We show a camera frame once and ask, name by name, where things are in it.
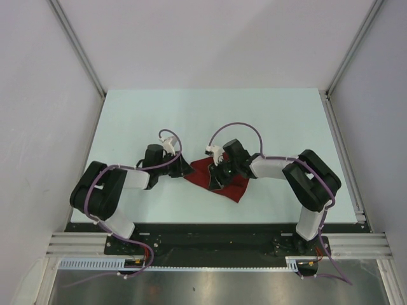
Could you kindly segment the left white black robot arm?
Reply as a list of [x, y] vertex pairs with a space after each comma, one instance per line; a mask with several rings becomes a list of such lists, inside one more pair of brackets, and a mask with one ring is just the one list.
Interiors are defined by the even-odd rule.
[[122, 190], [150, 190], [161, 176], [181, 178], [194, 172], [172, 145], [150, 144], [135, 168], [91, 162], [72, 191], [69, 203], [108, 233], [120, 236], [118, 246], [133, 254], [140, 248], [141, 239], [133, 234], [134, 223], [118, 208]]

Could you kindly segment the dark red cloth napkin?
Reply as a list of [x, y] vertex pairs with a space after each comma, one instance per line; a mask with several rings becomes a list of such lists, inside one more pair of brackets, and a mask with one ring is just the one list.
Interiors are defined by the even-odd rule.
[[212, 157], [191, 162], [194, 172], [185, 176], [185, 179], [196, 186], [239, 203], [247, 189], [249, 179], [237, 172], [225, 152], [222, 157], [223, 160], [218, 165], [215, 165]]

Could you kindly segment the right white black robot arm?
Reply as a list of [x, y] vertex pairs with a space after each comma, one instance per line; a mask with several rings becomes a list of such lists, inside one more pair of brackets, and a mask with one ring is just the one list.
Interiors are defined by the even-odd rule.
[[307, 149], [297, 157], [251, 155], [233, 139], [223, 147], [207, 146], [205, 153], [213, 158], [208, 166], [210, 191], [224, 189], [238, 175], [245, 179], [287, 181], [302, 205], [293, 247], [301, 255], [308, 255], [316, 248], [341, 180], [313, 150]]

